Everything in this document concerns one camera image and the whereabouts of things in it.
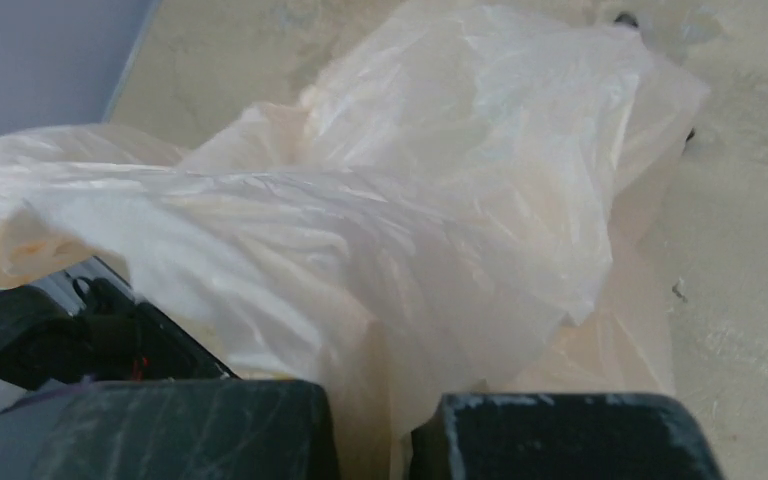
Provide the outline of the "translucent plastic bag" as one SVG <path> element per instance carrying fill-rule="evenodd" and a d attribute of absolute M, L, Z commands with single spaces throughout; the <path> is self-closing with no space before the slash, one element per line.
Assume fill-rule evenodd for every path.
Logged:
<path fill-rule="evenodd" d="M 0 136 L 0 288 L 116 256 L 233 371 L 323 386 L 345 475 L 396 478 L 446 392 L 674 392 L 636 247 L 707 95 L 629 28 L 409 1 L 192 151 Z"/>

